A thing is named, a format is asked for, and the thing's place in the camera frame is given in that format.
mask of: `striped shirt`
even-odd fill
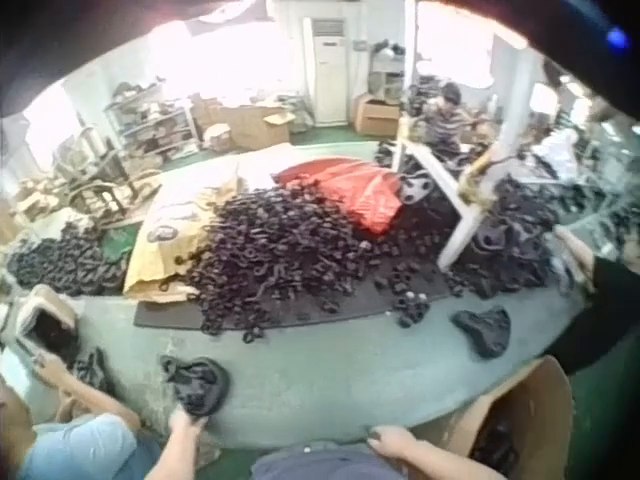
[[[427,123],[428,143],[457,142],[462,129],[469,123],[469,118],[460,107],[444,113],[436,104],[429,105],[424,120]]]

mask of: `blue light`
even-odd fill
[[[607,34],[607,41],[612,47],[620,50],[629,47],[629,38],[627,37],[627,34],[618,27],[613,27],[609,30],[609,33]]]

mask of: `white air conditioner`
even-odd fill
[[[305,18],[302,23],[309,104],[317,126],[345,125],[348,77],[345,20]]]

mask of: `red plastic bag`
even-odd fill
[[[387,168],[349,157],[311,160],[288,168],[275,180],[287,185],[304,178],[319,183],[322,193],[342,206],[343,211],[373,233],[383,233],[402,205],[396,192],[397,175]]]

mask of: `brown paper bag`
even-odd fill
[[[214,217],[213,205],[222,205],[242,190],[235,173],[218,186],[215,178],[207,178],[207,170],[194,169],[190,176],[165,184],[154,200],[129,262],[124,284],[128,298],[156,302],[181,302],[193,290],[178,281],[189,266],[187,256],[205,240],[202,227]],[[176,264],[176,257],[185,260]]]

